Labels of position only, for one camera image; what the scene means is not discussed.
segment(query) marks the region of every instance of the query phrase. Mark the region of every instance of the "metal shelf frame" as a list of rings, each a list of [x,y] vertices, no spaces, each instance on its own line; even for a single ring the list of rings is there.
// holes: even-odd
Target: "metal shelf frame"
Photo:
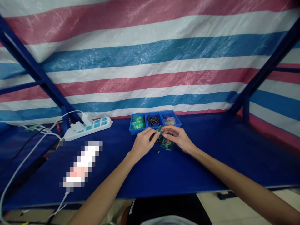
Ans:
[[[273,71],[289,72],[289,73],[300,73],[298,68],[285,68],[277,67],[283,58],[290,52],[290,50],[300,40],[300,18],[295,22],[292,28],[287,32],[285,37],[282,39],[274,53],[271,55],[269,60],[259,70],[259,72],[253,77],[241,94],[237,97],[232,107],[226,112],[229,116],[234,116],[243,107],[243,122],[249,124],[249,104],[250,97],[259,88],[263,81]]]
[[[73,106],[65,99],[60,90],[50,80],[40,64],[33,58],[27,48],[9,27],[6,21],[0,16],[0,42],[13,55],[13,57],[23,66],[29,75],[35,80],[26,84],[16,85],[0,90],[0,94],[22,90],[39,85],[49,97],[60,107],[62,114],[74,111]],[[76,112],[69,114],[72,121],[81,121]],[[68,121],[63,123],[63,131],[69,127]]]
[[[245,87],[242,93],[238,96],[232,107],[226,112],[229,116],[234,116],[243,107],[243,121],[249,124],[249,101],[250,97],[269,76],[272,71],[300,73],[297,68],[283,68],[277,67],[281,60],[287,53],[295,46],[300,39],[300,18],[295,22],[293,27],[287,32],[281,43],[276,48],[273,55],[259,70],[254,78]],[[35,82],[16,85],[13,87],[0,90],[0,94],[6,94],[25,88],[30,88],[39,85],[49,97],[60,107],[62,114],[73,111],[74,108],[65,99],[59,89],[47,76],[40,64],[33,58],[26,47],[22,44],[19,38],[15,35],[13,30],[9,27],[6,21],[0,16],[0,42],[7,48],[7,50],[16,58],[16,60],[24,67],[24,69],[32,76]],[[70,113],[73,121],[81,121],[77,113]],[[69,127],[68,122],[64,121],[63,130]]]

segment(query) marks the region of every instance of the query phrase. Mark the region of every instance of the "power outlet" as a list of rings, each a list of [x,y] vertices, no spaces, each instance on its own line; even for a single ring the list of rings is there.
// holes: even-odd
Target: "power outlet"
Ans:
[[[83,124],[85,126],[84,130],[75,131],[70,127],[65,133],[64,137],[66,141],[72,141],[74,139],[110,128],[112,124],[113,121],[109,117],[94,120],[93,125],[91,126],[86,126],[86,124]]]
[[[93,126],[88,126],[87,128],[86,128],[86,130],[90,130],[90,129],[92,129],[93,128]]]

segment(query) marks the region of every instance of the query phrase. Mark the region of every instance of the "left hand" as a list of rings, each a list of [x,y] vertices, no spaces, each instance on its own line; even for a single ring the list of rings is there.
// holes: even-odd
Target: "left hand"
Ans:
[[[140,160],[144,155],[146,155],[150,151],[150,149],[153,147],[154,143],[158,139],[160,132],[157,132],[153,136],[152,140],[150,140],[150,137],[155,132],[156,130],[148,127],[147,129],[138,133],[137,138],[135,139],[133,147],[130,151],[130,153],[132,153],[133,157],[137,161]]]

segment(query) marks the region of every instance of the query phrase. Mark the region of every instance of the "blue table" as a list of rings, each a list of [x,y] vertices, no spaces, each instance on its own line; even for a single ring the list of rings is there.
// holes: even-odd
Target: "blue table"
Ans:
[[[34,134],[38,131],[34,130],[32,132],[25,131],[24,127],[12,127],[4,133],[0,135],[0,172],[4,170],[4,173],[0,176],[0,193],[4,190],[9,180],[11,179],[13,173],[18,168],[23,159],[28,155],[28,153],[32,150],[35,144],[40,140],[40,138],[44,135],[39,133],[36,135],[21,151],[21,153],[12,161],[12,163],[8,166],[10,160],[17,154],[23,144],[30,139]],[[34,150],[31,156],[25,161],[23,166],[20,168],[15,180],[11,184],[9,190],[12,190],[14,187],[18,187],[26,177],[20,177],[19,175],[26,174],[28,176],[28,172],[30,169],[30,173],[32,173],[32,166],[35,165],[35,162],[39,160],[39,158],[43,157],[43,155],[58,141],[58,138],[54,135],[47,135],[42,142],[38,145],[38,147]]]
[[[224,124],[224,114],[178,116],[190,139],[211,156],[265,187],[300,184],[300,160],[242,123]],[[81,140],[103,141],[103,152],[85,187],[70,193],[66,203],[85,201],[131,150],[135,137],[130,119]],[[59,182],[81,147],[60,147],[5,204],[5,209],[58,205],[65,193]],[[177,146],[172,152],[156,144],[132,169],[117,198],[140,198],[228,190],[212,173]]]

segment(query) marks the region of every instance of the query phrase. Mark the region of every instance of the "tile floor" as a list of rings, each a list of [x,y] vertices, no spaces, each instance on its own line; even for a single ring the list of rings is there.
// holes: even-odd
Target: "tile floor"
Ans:
[[[274,193],[300,211],[300,195],[289,190],[275,191]],[[214,225],[269,224],[264,218],[237,197],[220,201],[214,193],[201,193],[197,194],[197,196]],[[102,224],[109,224],[113,221],[115,224],[119,225],[124,209],[131,205],[131,203],[132,199],[116,200]],[[11,211],[5,218],[10,221],[39,221],[51,215],[53,210],[30,210],[23,216],[20,216],[20,213],[20,210]],[[76,210],[62,210],[54,217],[51,224],[65,225],[75,213]]]

